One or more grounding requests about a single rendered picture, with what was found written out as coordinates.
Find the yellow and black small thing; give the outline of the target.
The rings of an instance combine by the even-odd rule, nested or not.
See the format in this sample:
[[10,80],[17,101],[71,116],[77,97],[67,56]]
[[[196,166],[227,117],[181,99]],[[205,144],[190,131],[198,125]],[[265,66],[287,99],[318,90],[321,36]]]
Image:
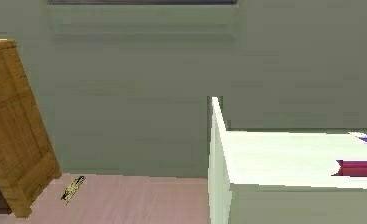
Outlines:
[[85,181],[85,176],[79,176],[75,178],[64,190],[63,195],[61,197],[66,203],[69,203],[76,192],[79,190],[80,186]]

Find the brown wooden cupboard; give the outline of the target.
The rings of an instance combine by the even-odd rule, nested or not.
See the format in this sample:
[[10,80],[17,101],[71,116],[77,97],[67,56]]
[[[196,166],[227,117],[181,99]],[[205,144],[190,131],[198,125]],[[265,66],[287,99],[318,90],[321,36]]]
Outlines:
[[17,218],[49,183],[60,166],[17,51],[0,39],[0,191]]

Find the dark red book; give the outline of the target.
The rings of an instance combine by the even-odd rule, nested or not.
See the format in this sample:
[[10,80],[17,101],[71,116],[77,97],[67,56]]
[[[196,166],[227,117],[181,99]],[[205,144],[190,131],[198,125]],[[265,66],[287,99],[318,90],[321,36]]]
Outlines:
[[338,160],[339,169],[334,176],[367,177],[367,161]]

